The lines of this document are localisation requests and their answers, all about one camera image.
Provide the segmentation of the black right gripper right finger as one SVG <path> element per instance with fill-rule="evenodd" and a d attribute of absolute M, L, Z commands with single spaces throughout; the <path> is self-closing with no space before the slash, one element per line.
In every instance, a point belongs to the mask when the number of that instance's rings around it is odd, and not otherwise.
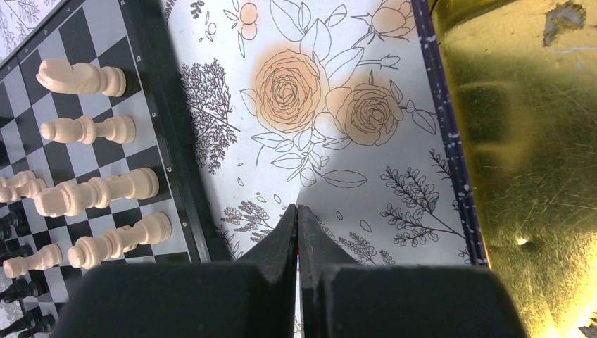
<path fill-rule="evenodd" d="M 500 280 L 464 266 L 359 264 L 298 208 L 304 337 L 524 337 Z"/>

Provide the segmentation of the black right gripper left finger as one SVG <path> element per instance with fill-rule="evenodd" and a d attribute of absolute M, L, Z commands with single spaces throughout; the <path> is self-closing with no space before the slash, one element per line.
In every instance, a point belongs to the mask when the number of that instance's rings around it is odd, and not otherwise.
<path fill-rule="evenodd" d="M 233 262 L 101 265 L 53 337 L 292 337 L 298 209 Z"/>

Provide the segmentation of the black grey chess board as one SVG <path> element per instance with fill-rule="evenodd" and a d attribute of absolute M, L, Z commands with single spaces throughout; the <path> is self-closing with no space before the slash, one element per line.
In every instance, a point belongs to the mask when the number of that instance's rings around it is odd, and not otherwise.
<path fill-rule="evenodd" d="M 120 68 L 125 92 L 70 95 L 50 92 L 36 75 L 43 60 L 61 58 Z M 82 118 L 101 123 L 129 116 L 135 139 L 92 144 L 44 139 L 42 123 Z M 49 187 L 123 175 L 138 168 L 155 172 L 159 189 L 149 199 L 118 199 L 78 215 L 45 217 L 29 198 L 1 205 L 1 259 L 29 256 L 55 244 L 63 253 L 80 238 L 101 235 L 161 212 L 172 224 L 170 238 L 114 258 L 126 263 L 207 263 L 229 258 L 217 234 L 199 168 L 177 62 L 157 1 L 62 1 L 1 64 L 1 176 L 16 181 L 32 171 Z"/>

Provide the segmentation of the cream chess piece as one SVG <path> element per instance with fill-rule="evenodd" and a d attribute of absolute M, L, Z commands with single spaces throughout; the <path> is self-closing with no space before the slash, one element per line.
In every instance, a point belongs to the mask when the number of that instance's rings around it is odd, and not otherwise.
<path fill-rule="evenodd" d="M 77 119 L 57 118 L 42 123 L 39 131 L 44 139 L 62 144 L 93 144 L 97 137 L 117 144 L 127 144 L 136 137 L 134 121 L 127 115 L 115 115 L 99 123 L 85 115 Z"/>
<path fill-rule="evenodd" d="M 35 75 L 38 83 L 59 94 L 103 94 L 120 97 L 127 80 L 120 68 L 96 67 L 91 63 L 70 65 L 65 59 L 43 60 Z"/>

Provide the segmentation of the gold tin box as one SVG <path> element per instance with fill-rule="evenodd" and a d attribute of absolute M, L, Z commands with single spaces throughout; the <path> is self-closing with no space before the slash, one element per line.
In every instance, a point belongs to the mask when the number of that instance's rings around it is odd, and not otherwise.
<path fill-rule="evenodd" d="M 530 337 L 595 337 L 596 2 L 413 6 L 479 255 Z"/>

